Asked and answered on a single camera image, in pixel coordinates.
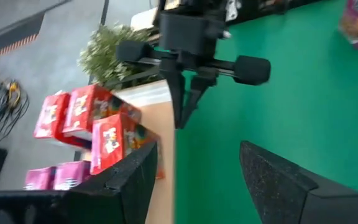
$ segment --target gray floor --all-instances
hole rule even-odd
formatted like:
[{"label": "gray floor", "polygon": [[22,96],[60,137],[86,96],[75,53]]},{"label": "gray floor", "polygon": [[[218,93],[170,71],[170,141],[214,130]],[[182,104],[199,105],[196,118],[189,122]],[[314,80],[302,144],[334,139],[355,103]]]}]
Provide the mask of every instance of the gray floor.
[{"label": "gray floor", "polygon": [[[16,19],[33,14],[35,9],[45,7],[20,7],[18,13],[13,6],[42,1],[9,1],[15,4],[1,4],[1,1],[6,2],[0,0],[0,14],[4,14],[0,17],[0,27],[7,21],[13,23]],[[134,14],[149,8],[148,1],[136,0],[138,4],[133,1],[130,7],[125,1],[111,1],[108,24],[117,20],[129,24]],[[20,80],[31,99],[28,112],[1,144],[9,152],[0,175],[0,190],[21,189],[28,169],[72,161],[72,148],[34,139],[32,133],[45,96],[87,84],[88,77],[77,67],[76,60],[80,50],[86,46],[90,33],[99,24],[103,3],[104,0],[74,0],[48,12],[35,42],[0,57],[1,76]]]}]

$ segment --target stack of boxes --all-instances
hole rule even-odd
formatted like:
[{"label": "stack of boxes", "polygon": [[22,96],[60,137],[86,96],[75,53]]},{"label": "stack of boxes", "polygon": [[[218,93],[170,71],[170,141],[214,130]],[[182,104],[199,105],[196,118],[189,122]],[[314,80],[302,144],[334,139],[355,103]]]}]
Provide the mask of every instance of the stack of boxes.
[{"label": "stack of boxes", "polygon": [[[85,168],[82,169],[89,169],[91,175],[96,175],[141,145],[159,141],[158,135],[139,124],[140,119],[138,108],[103,87],[88,85],[73,90],[71,94],[58,92],[46,97],[34,137],[54,139],[80,150],[91,150],[91,162],[88,166],[83,164]],[[164,177],[160,149],[158,154],[156,178],[159,179]],[[67,185],[76,185],[85,179],[76,178],[75,184],[66,184],[66,187],[62,183],[55,184],[55,189],[67,189]]]}]

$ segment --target green tabletop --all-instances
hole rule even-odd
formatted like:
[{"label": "green tabletop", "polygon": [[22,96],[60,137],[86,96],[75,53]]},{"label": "green tabletop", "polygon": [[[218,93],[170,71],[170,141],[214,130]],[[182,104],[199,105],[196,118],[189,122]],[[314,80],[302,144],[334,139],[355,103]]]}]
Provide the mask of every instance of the green tabletop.
[{"label": "green tabletop", "polygon": [[177,224],[260,223],[241,140],[358,190],[358,50],[337,31],[344,6],[327,0],[230,28],[217,58],[267,58],[271,79],[245,86],[219,77],[177,131]]}]

